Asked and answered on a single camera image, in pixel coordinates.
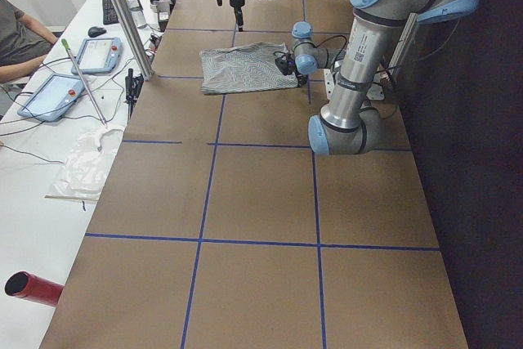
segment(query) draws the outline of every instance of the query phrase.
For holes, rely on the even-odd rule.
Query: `black wall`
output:
[[[422,31],[428,53],[454,22]],[[481,0],[399,93],[471,349],[523,348],[523,0]]]

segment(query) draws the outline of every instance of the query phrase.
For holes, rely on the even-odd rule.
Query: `gray towel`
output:
[[[275,58],[287,52],[284,43],[253,43],[201,51],[204,94],[259,92],[297,87],[294,75],[283,75]]]

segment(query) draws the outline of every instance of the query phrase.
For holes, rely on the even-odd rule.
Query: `red cylinder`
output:
[[[63,288],[60,284],[20,271],[7,280],[5,290],[8,296],[56,306]]]

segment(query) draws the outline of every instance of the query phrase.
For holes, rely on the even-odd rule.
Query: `striped cloth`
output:
[[[275,58],[287,52],[284,43],[253,43],[201,51],[203,94],[259,92],[297,87],[294,75],[283,75]]]

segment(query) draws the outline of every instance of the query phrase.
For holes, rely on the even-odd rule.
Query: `keyboard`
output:
[[[104,11],[104,25],[112,25],[118,23],[118,15],[114,9],[111,0],[101,0],[102,9]]]

